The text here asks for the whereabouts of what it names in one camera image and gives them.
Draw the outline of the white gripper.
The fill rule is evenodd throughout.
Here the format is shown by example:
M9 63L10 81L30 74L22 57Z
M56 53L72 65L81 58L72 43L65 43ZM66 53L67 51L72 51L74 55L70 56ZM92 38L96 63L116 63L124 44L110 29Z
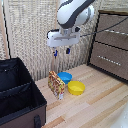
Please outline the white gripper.
M79 32L73 32L70 34L62 34L60 29L51 30L47 33L47 45L49 47L58 47L58 46L71 46L77 44L80 39ZM71 49L66 49L66 54L70 54ZM58 50L55 50L54 57L58 55Z

